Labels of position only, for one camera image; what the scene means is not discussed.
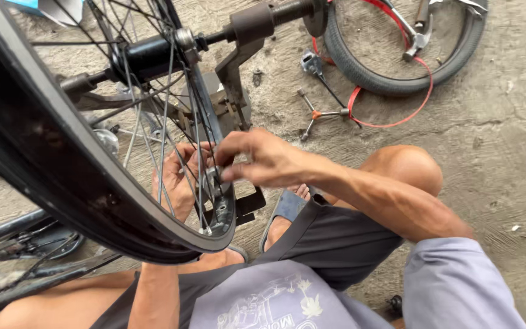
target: small tire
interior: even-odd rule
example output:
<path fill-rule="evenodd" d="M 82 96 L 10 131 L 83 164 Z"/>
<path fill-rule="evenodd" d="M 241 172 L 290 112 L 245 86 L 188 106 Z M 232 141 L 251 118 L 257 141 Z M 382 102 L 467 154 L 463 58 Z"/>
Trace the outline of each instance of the small tire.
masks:
<path fill-rule="evenodd" d="M 485 8 L 488 6 L 487 0 L 478 0 L 478 3 Z M 433 71 L 435 86 L 450 79 L 466 65 L 478 47 L 485 25 L 486 15 L 476 18 L 470 11 L 466 10 L 464 26 L 456 48 L 448 60 Z M 338 28 L 334 3 L 331 3 L 328 9 L 328 27 L 324 34 L 324 42 L 330 57 L 346 78 L 373 93 L 386 96 L 407 96 L 424 90 L 430 85 L 429 76 L 415 79 L 389 78 L 362 65 L 344 43 Z"/>

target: sandal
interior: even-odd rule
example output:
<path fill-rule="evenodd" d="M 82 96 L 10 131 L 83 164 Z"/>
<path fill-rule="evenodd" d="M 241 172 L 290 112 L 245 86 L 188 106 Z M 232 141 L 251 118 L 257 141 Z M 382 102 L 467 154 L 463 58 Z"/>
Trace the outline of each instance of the sandal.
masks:
<path fill-rule="evenodd" d="M 303 209 L 306 203 L 306 200 L 297 196 L 294 192 L 285 189 L 283 190 L 281 197 L 279 197 L 279 200 L 275 205 L 273 214 L 271 215 L 269 222 L 267 222 L 267 227 L 263 232 L 263 236 L 261 236 L 261 241 L 259 242 L 259 251 L 261 253 L 264 253 L 263 250 L 265 248 L 265 242 L 267 241 L 267 233 L 269 232 L 269 227 L 271 227 L 271 223 L 273 223 L 273 219 L 276 216 L 283 216 L 287 218 L 290 222 L 293 222 L 296 219 L 297 214 L 299 214 L 299 212 Z"/>

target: toe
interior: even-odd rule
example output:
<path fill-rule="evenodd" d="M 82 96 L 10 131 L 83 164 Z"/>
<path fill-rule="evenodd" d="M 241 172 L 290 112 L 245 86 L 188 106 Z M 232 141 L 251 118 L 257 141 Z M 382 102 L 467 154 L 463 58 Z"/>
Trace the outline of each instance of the toe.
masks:
<path fill-rule="evenodd" d="M 303 197 L 305 195 L 306 189 L 307 186 L 305 184 L 300 185 L 296 191 L 297 196 Z"/>

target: cable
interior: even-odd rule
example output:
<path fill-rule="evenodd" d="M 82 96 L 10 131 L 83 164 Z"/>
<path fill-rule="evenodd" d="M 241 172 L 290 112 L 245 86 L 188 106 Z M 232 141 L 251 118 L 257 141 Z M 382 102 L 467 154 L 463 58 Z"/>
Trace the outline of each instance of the cable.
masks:
<path fill-rule="evenodd" d="M 379 9 L 383 10 L 387 15 L 389 15 L 389 17 L 391 17 L 395 21 L 395 23 L 397 23 L 397 26 L 401 30 L 401 35 L 403 36 L 403 40 L 405 41 L 405 48 L 406 49 L 409 48 L 409 41 L 407 40 L 407 35 L 405 34 L 405 30 L 403 30 L 403 26 L 401 26 L 401 22 L 399 22 L 399 19 L 393 14 L 391 9 L 388 6 L 386 6 L 384 3 L 382 3 L 382 2 L 380 2 L 378 0 L 363 0 L 363 1 L 368 2 L 369 4 L 373 4 L 376 7 L 378 7 Z M 318 54 L 318 56 L 320 56 L 328 64 L 335 65 L 335 63 L 332 60 L 332 58 L 330 58 L 330 57 L 323 57 L 322 55 L 320 55 L 320 52 L 318 51 L 318 46 L 317 46 L 315 37 L 311 38 L 311 43 L 312 43 L 312 45 L 314 47 L 314 51 L 316 52 L 316 54 Z M 356 119 L 352 115 L 352 106 L 354 105 L 354 101 L 356 100 L 356 96 L 358 95 L 358 93 L 360 93 L 360 91 L 362 89 L 360 86 L 356 86 L 354 88 L 354 90 L 352 91 L 352 94 L 350 95 L 350 98 L 348 99 L 348 106 L 347 106 L 347 108 L 348 108 L 348 118 L 350 120 L 353 120 L 355 123 L 359 124 L 359 126 L 362 124 L 362 125 L 373 127 L 373 128 L 390 128 L 390 127 L 394 127 L 394 126 L 400 125 L 401 123 L 405 123 L 405 122 L 409 121 L 412 117 L 416 116 L 419 113 L 419 111 L 421 111 L 421 109 L 423 109 L 426 106 L 427 101 L 430 99 L 431 91 L 434 88 L 434 77 L 433 77 L 433 75 L 431 73 L 430 68 L 427 66 L 427 64 L 424 62 L 423 59 L 421 59 L 418 56 L 415 56 L 415 57 L 413 57 L 413 60 L 415 60 L 417 63 L 420 63 L 421 65 L 423 65 L 423 67 L 426 68 L 426 70 L 427 70 L 427 72 L 428 72 L 428 74 L 430 76 L 430 87 L 427 90 L 426 99 L 423 100 L 423 103 L 421 103 L 421 106 L 415 112 L 411 113 L 405 119 L 402 119 L 402 120 L 400 120 L 400 121 L 398 121 L 396 123 L 391 123 L 391 124 L 388 124 L 388 125 L 375 125 L 373 123 L 367 123 L 367 122 L 360 121 L 359 119 Z"/>

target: foot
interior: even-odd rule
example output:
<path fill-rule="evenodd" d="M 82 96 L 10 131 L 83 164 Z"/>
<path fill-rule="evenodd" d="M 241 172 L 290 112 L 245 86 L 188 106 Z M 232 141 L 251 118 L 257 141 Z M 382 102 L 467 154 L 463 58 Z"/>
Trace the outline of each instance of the foot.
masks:
<path fill-rule="evenodd" d="M 178 273 L 198 273 L 244 262 L 245 258 L 240 253 L 226 248 L 216 253 L 203 253 L 197 262 L 179 265 Z"/>
<path fill-rule="evenodd" d="M 286 190 L 294 192 L 298 197 L 306 201 L 310 201 L 310 188 L 305 184 L 290 186 Z"/>
<path fill-rule="evenodd" d="M 305 185 L 294 185 L 288 187 L 286 190 L 294 192 L 298 197 L 303 198 L 306 201 L 309 201 L 311 198 L 310 188 Z M 265 246 L 263 251 L 267 251 L 271 246 L 279 240 L 279 238 L 288 230 L 292 225 L 292 222 L 283 216 L 275 216 L 269 226 L 269 231 L 267 232 L 267 240 L 265 240 Z"/>

